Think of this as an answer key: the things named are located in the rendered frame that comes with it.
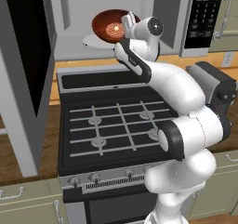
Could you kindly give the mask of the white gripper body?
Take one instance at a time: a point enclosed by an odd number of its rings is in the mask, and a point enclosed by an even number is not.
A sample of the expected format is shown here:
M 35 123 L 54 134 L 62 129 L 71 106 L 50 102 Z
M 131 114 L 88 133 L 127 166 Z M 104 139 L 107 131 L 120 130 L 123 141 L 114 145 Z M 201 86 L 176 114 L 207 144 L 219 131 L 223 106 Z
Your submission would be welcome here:
M 136 24 L 135 15 L 131 11 L 129 11 L 122 17 L 122 23 L 125 30 L 130 29 L 133 25 Z

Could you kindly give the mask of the round waffle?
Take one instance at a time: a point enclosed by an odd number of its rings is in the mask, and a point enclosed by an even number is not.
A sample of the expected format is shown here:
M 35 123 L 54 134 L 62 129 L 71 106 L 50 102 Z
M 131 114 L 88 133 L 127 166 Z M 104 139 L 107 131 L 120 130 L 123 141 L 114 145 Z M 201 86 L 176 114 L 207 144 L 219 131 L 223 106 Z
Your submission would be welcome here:
M 119 22 L 110 23 L 106 27 L 106 34 L 108 34 L 112 38 L 121 38 L 124 36 L 125 31 L 123 28 L 123 24 Z

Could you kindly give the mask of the brown bowl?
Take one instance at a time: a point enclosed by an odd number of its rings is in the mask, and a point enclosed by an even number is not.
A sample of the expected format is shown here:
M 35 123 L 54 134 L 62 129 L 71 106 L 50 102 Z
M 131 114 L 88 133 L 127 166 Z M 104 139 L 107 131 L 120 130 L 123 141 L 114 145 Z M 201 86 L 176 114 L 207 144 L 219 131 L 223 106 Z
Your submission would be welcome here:
M 109 9 L 100 12 L 91 23 L 94 34 L 105 42 L 116 44 L 125 35 L 121 38 L 112 38 L 106 34 L 106 27 L 113 22 L 122 23 L 122 17 L 127 13 L 128 11 L 123 9 Z

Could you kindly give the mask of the white microwave turntable plate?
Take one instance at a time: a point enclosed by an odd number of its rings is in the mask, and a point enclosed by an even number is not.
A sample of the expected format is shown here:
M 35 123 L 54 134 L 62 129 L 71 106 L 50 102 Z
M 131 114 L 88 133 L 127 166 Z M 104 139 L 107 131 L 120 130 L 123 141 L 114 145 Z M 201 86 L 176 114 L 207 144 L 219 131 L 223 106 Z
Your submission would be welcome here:
M 97 49 L 114 49 L 115 44 L 108 43 L 97 37 L 95 34 L 90 34 L 83 39 L 83 43 L 86 46 L 90 46 Z

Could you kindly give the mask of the grey microwave oven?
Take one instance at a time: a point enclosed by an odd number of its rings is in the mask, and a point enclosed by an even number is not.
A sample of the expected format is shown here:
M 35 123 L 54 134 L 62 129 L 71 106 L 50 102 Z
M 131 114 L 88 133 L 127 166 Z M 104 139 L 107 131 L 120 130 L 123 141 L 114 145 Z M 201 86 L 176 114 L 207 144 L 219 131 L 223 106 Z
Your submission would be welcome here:
M 92 20 L 102 11 L 123 9 L 144 20 L 162 20 L 162 55 L 198 57 L 208 53 L 221 0 L 51 0 L 57 31 L 55 59 L 109 59 L 113 49 L 86 46 Z

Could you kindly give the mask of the grey microwave door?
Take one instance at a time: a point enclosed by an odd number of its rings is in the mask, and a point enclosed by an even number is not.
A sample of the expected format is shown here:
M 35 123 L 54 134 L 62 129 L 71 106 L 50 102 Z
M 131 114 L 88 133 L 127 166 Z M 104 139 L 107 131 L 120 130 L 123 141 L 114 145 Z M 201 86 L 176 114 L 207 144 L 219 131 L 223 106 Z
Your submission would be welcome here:
M 51 0 L 0 0 L 0 115 L 26 178 L 41 166 L 56 39 Z

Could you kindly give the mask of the black oven door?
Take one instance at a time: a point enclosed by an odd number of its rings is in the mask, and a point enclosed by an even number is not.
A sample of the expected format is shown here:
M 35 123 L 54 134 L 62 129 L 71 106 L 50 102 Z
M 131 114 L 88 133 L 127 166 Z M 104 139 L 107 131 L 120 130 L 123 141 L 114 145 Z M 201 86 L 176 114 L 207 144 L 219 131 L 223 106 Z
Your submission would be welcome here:
M 83 193 L 81 188 L 63 191 L 69 224 L 141 223 L 156 199 L 143 185 L 92 193 Z

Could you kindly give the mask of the beige base cupboard door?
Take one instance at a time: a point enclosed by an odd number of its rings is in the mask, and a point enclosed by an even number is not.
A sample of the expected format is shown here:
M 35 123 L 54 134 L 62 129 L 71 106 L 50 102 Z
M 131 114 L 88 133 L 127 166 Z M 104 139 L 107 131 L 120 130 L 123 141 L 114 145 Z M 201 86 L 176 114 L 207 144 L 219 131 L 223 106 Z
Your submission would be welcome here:
M 68 224 L 67 218 L 63 215 L 60 202 L 59 214 L 64 219 L 63 224 Z M 0 212 L 0 224 L 59 224 L 59 222 L 53 201 L 47 204 L 38 204 Z
M 236 200 L 237 191 L 238 171 L 214 175 L 203 189 L 194 194 L 190 220 L 228 212 L 230 204 Z

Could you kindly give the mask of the grey and black toaster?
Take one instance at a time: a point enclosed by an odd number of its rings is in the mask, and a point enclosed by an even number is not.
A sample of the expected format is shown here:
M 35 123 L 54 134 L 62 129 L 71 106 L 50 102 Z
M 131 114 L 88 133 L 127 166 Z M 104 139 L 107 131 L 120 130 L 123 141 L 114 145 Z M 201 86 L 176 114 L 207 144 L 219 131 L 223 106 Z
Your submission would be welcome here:
M 215 107 L 219 114 L 226 114 L 237 97 L 236 80 L 206 61 L 186 67 L 187 73 L 205 93 L 205 103 Z

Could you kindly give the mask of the black and steel stove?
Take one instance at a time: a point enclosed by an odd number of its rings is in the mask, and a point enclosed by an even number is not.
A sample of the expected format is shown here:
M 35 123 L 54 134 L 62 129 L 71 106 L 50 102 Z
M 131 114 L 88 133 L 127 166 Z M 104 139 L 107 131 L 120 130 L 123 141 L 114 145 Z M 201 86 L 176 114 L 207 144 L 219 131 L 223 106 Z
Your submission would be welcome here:
M 57 81 L 62 192 L 144 186 L 146 169 L 169 160 L 157 130 L 177 113 L 125 66 L 60 68 Z M 128 168 L 132 179 L 125 175 Z M 92 173 L 99 173 L 98 184 L 89 179 Z M 69 183 L 73 176 L 80 178 L 78 187 Z

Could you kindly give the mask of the beige drawer front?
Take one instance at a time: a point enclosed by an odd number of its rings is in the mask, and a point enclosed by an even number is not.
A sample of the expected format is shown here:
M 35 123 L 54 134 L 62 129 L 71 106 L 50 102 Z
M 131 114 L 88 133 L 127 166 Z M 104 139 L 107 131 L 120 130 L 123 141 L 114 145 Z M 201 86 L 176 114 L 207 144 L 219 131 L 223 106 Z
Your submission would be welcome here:
M 0 204 L 21 203 L 61 195 L 60 181 L 57 178 L 2 186 L 0 187 L 0 190 L 5 192 L 5 196 L 10 196 L 19 194 L 19 187 L 25 188 L 25 192 L 20 198 L 0 200 Z
M 216 174 L 238 170 L 238 150 L 214 154 L 217 161 Z

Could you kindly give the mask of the white wall socket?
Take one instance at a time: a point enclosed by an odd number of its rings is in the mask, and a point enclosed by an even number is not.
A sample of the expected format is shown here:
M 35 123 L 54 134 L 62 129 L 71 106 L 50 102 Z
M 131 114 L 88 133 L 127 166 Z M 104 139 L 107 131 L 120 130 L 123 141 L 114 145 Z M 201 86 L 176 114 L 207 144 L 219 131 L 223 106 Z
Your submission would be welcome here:
M 233 51 L 225 52 L 224 57 L 223 57 L 223 61 L 221 63 L 221 67 L 230 67 L 233 56 L 234 56 Z

